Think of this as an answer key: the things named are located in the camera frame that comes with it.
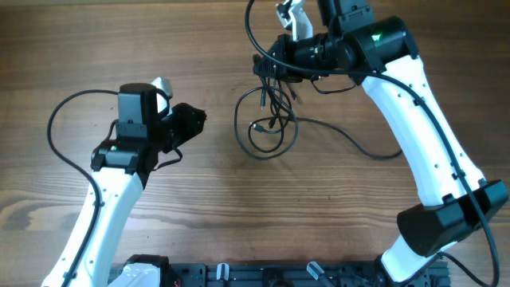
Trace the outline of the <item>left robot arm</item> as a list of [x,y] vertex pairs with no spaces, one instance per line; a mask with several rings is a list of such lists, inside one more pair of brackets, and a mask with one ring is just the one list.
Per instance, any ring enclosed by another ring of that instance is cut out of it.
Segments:
[[88,193],[69,240],[44,286],[181,286],[168,258],[134,255],[114,280],[113,258],[148,177],[163,168],[159,154],[200,134],[206,114],[186,103],[171,106],[169,80],[121,85],[119,115],[91,155]]

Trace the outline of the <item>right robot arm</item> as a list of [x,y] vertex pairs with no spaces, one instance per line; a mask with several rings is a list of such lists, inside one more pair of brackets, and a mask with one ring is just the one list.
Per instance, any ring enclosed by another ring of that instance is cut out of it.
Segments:
[[500,180],[488,181],[458,143],[426,79],[412,33],[396,16],[376,20],[365,1],[321,1],[325,33],[314,33],[301,1],[277,5],[285,28],[257,67],[263,77],[302,81],[345,75],[375,102],[406,157],[420,202],[398,214],[399,235],[377,259],[375,284],[404,286],[449,248],[482,230],[500,262],[489,220],[508,201]]

